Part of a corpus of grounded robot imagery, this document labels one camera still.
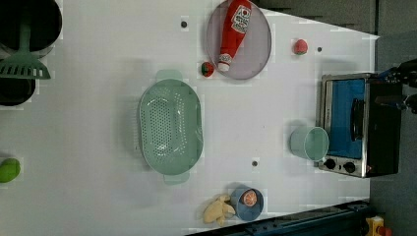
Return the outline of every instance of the black pot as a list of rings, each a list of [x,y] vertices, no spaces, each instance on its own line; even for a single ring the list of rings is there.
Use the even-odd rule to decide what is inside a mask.
[[[36,80],[0,78],[0,105],[20,105],[33,95],[35,88]]]
[[[50,46],[62,29],[62,14],[54,0],[1,0],[0,43],[10,54],[19,49],[21,13],[25,4],[30,7],[30,51],[38,52],[41,57],[52,50]]]

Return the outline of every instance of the cup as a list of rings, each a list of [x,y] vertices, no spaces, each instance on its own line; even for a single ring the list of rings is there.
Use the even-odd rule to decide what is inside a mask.
[[[254,191],[257,196],[257,201],[252,206],[244,204],[243,196],[248,191]],[[264,208],[264,197],[260,191],[249,188],[246,185],[241,185],[231,194],[230,203],[236,211],[236,216],[245,221],[252,221],[260,216]]]
[[[321,127],[299,127],[291,134],[290,147],[299,157],[320,161],[328,153],[328,133]]]

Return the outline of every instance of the green slotted spatula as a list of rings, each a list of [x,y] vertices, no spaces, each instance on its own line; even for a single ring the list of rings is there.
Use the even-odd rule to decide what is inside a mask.
[[[51,79],[46,66],[30,53],[30,13],[28,6],[25,6],[22,12],[19,50],[0,62],[0,78]]]

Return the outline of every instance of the white tabletop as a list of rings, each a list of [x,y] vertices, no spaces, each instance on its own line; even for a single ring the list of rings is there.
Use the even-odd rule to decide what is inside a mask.
[[[368,179],[321,171],[287,142],[296,127],[315,124],[323,74],[374,70],[376,38],[263,10],[272,31],[265,69],[247,81],[204,79],[205,31],[220,2],[58,2],[62,37],[42,59],[53,79],[0,110],[0,158],[23,165],[0,185],[1,235],[201,232],[218,227],[203,224],[207,205],[241,183],[264,194],[259,219],[369,198]],[[306,55],[291,53],[296,38],[309,43]],[[203,155],[175,186],[147,166],[138,144],[139,99],[161,69],[183,74],[204,113]]]

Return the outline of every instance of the ketchup bottle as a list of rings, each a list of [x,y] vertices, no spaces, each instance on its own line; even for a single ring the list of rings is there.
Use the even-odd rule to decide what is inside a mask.
[[[248,0],[233,0],[223,25],[218,69],[228,71],[240,43],[245,37],[251,18],[252,6]]]

